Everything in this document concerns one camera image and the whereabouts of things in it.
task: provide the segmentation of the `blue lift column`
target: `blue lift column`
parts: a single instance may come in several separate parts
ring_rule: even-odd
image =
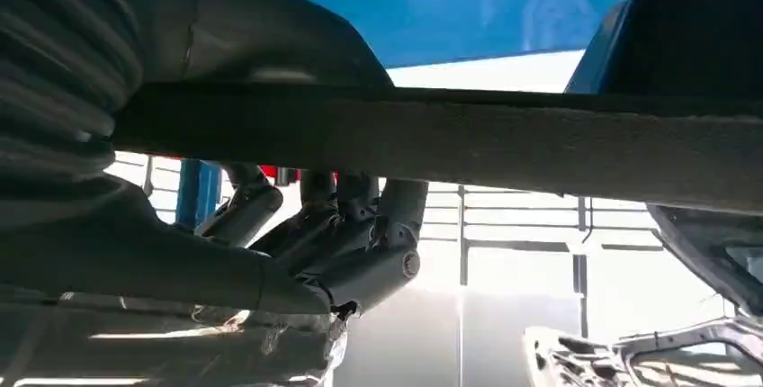
[[[220,199],[221,170],[196,159],[184,159],[180,166],[175,222],[193,229],[211,215]]]

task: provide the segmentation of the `bright light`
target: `bright light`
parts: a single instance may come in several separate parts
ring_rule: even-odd
[[[241,310],[231,317],[225,324],[218,327],[193,328],[190,330],[166,331],[163,333],[99,333],[92,335],[91,339],[173,339],[173,338],[199,338],[203,336],[229,335],[242,331],[241,325],[249,318],[249,310]]]
[[[304,383],[306,381],[320,383],[320,378],[312,375],[295,375],[292,378],[289,378],[289,383]]]
[[[23,385],[133,385],[148,378],[22,378],[13,387]]]

